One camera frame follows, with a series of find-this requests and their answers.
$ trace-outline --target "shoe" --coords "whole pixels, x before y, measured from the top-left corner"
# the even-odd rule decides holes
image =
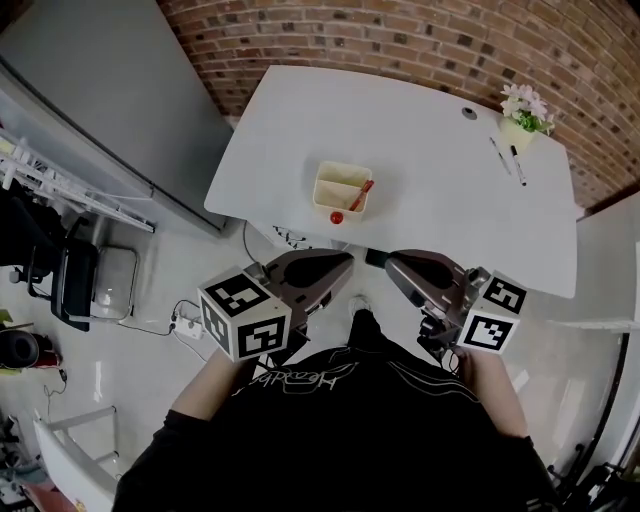
[[[366,295],[359,294],[349,300],[349,315],[351,315],[351,318],[353,319],[361,309],[371,311],[371,303]]]

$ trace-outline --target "metal shelf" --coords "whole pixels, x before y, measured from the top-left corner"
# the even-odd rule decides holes
[[[34,194],[59,201],[77,213],[90,212],[153,233],[151,222],[118,199],[151,201],[151,197],[123,197],[92,189],[73,178],[55,163],[38,155],[25,141],[16,141],[0,129],[0,176],[2,187],[9,190],[15,179]]]

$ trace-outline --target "white table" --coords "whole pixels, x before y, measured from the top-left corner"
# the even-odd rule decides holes
[[[464,107],[477,113],[474,121]],[[508,175],[500,115],[377,76],[272,66],[227,147],[205,208],[250,222],[390,252],[425,249],[572,297],[575,205],[564,146],[538,135]],[[360,224],[335,226],[312,204],[323,160],[373,171]]]

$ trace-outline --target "brick wall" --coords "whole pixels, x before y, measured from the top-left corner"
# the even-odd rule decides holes
[[[397,78],[495,109],[504,83],[529,83],[558,114],[579,205],[637,187],[640,19],[624,0],[158,3],[223,114],[242,114],[271,64]]]

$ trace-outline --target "person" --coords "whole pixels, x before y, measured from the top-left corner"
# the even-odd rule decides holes
[[[558,509],[499,356],[458,351],[458,378],[350,309],[346,346],[253,380],[214,352],[113,510]]]

